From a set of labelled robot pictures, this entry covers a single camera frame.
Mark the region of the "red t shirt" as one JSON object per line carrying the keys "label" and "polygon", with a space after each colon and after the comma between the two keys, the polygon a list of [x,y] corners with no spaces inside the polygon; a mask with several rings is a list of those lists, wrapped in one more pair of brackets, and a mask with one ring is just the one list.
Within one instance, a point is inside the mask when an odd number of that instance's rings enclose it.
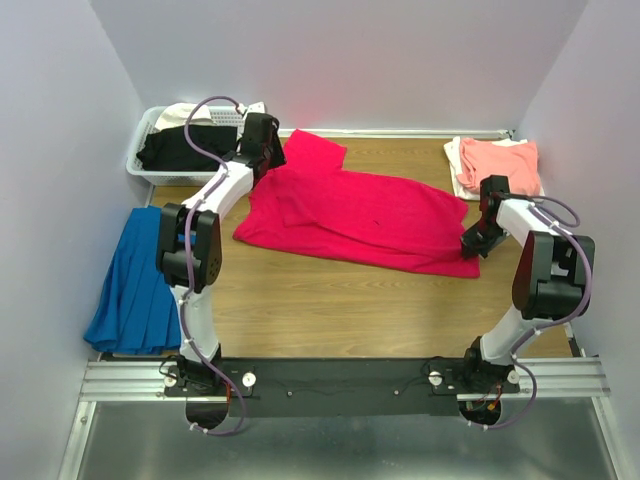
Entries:
{"label": "red t shirt", "polygon": [[461,252],[468,207],[455,196],[406,178],[344,169],[345,147],[296,130],[286,163],[249,196],[235,240],[265,249],[475,279],[479,261]]}

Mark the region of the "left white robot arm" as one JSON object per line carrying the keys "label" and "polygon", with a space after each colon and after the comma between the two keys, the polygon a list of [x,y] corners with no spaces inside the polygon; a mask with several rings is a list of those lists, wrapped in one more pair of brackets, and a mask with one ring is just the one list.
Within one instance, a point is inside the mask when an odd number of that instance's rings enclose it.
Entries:
{"label": "left white robot arm", "polygon": [[267,113],[246,114],[239,140],[222,156],[197,146],[188,131],[184,135],[192,150],[216,162],[218,171],[189,199],[162,208],[156,267],[178,310],[179,352],[195,362],[187,382],[209,395],[222,380],[220,368],[211,363],[220,348],[211,303],[222,267],[221,223],[269,170],[285,164],[285,155],[279,121]]}

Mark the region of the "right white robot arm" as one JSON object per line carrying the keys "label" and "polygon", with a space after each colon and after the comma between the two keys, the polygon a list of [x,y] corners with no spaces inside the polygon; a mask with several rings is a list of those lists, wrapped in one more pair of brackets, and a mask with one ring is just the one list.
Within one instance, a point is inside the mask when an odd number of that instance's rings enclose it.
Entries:
{"label": "right white robot arm", "polygon": [[583,315],[593,286],[595,242],[570,230],[580,225],[577,214],[562,219],[544,203],[549,197],[510,191],[505,176],[481,181],[479,220],[461,236],[465,259],[486,258],[510,237],[522,247],[511,288],[512,305],[488,333],[466,350],[460,379],[480,392],[494,381],[504,382],[517,354],[545,330]]}

